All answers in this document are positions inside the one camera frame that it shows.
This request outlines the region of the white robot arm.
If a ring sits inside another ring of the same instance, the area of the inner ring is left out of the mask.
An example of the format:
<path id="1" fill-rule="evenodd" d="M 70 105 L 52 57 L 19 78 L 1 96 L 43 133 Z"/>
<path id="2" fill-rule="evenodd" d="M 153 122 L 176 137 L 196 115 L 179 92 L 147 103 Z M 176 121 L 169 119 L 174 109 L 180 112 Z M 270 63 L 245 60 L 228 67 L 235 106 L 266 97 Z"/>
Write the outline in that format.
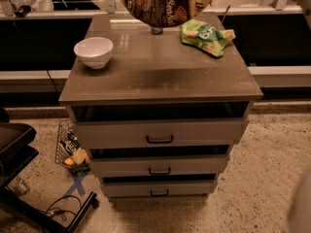
<path id="1" fill-rule="evenodd" d="M 311 27 L 311 0 L 298 0 Z M 311 233 L 311 168 L 303 174 L 288 215 L 289 233 Z"/>

